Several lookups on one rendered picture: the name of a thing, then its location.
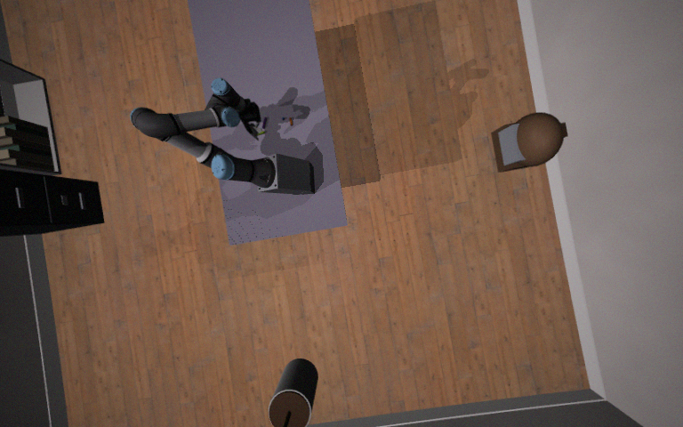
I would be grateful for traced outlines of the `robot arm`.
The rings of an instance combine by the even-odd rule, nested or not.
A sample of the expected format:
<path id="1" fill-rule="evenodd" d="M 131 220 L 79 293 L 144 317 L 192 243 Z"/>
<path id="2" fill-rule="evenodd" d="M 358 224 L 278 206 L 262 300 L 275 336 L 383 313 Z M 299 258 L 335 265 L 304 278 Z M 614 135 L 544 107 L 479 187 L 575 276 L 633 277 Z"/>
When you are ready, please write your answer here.
<path id="1" fill-rule="evenodd" d="M 212 90 L 213 95 L 205 110 L 158 114 L 152 109 L 136 108 L 131 112 L 131 121 L 147 136 L 165 141 L 196 157 L 197 162 L 212 168 L 213 175 L 218 179 L 248 181 L 261 188 L 270 187 L 276 174 L 270 159 L 233 157 L 211 142 L 200 141 L 187 133 L 215 126 L 235 127 L 240 123 L 241 114 L 238 111 L 245 107 L 242 97 L 222 78 L 213 80 Z"/>

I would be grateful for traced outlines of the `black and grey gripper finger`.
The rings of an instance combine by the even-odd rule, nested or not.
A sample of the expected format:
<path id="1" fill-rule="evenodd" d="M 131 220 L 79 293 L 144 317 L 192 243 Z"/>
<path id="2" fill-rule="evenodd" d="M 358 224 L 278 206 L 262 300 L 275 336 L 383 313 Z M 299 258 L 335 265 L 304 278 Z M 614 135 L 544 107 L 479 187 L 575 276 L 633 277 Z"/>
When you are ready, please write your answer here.
<path id="1" fill-rule="evenodd" d="M 258 137 L 256 136 L 256 134 L 261 133 L 261 132 L 262 132 L 262 129 L 261 129 L 261 128 L 257 128 L 253 123 L 248 124 L 248 123 L 246 123 L 246 122 L 244 121 L 243 124 L 244 124 L 245 129 L 247 130 L 247 132 L 249 132 L 249 133 L 258 141 L 259 139 L 258 139 Z M 249 129 L 248 129 L 248 128 L 249 128 Z"/>

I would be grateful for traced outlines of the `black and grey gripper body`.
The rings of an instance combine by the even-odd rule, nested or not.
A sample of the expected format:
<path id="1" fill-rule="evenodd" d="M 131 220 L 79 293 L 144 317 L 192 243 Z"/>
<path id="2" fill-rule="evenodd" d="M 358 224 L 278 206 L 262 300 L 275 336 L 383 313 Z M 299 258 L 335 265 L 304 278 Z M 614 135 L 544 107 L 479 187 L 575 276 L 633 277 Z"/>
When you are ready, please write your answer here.
<path id="1" fill-rule="evenodd" d="M 244 99 L 243 97 L 242 97 L 242 99 L 245 101 L 245 107 L 243 110 L 238 111 L 238 114 L 241 114 L 240 120 L 242 122 L 245 121 L 246 123 L 249 123 L 252 121 L 256 121 L 257 123 L 261 122 L 260 111 L 259 111 L 259 107 L 257 106 L 257 104 L 255 102 L 251 102 L 250 99 Z M 249 103 L 249 104 L 247 104 L 247 103 Z M 252 105 L 250 105 L 250 103 Z M 257 113 L 256 113 L 256 110 L 257 110 Z M 252 118 L 254 118 L 254 120 L 252 120 Z M 255 118 L 259 118 L 260 120 L 255 119 Z M 248 120 L 250 120 L 250 121 L 248 121 Z"/>

